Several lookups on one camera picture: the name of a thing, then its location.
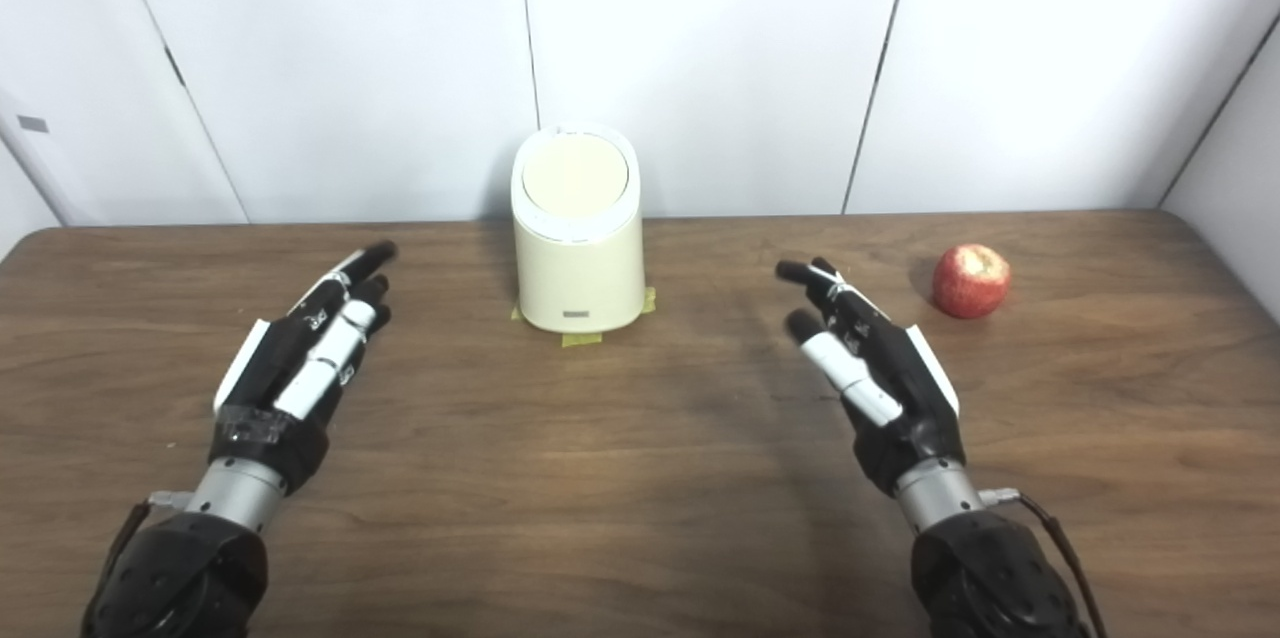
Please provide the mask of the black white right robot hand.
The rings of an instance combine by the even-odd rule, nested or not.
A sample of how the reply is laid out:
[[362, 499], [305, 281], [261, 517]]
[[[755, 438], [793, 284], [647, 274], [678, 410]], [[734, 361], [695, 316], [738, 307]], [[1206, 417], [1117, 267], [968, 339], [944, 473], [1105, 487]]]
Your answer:
[[817, 309], [791, 311], [785, 328], [835, 388], [870, 483], [893, 496], [923, 462], [964, 465], [957, 397], [923, 333], [895, 324], [822, 258], [782, 260], [774, 273]]

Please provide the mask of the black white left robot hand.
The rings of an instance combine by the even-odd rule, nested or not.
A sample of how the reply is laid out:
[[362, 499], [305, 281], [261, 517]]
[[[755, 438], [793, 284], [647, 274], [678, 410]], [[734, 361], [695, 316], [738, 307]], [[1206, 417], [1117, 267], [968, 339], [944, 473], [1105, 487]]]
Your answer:
[[397, 254], [389, 240], [358, 249], [283, 316], [255, 322], [212, 400], [211, 464], [265, 466], [285, 495], [317, 473], [346, 387], [390, 322], [381, 269]]

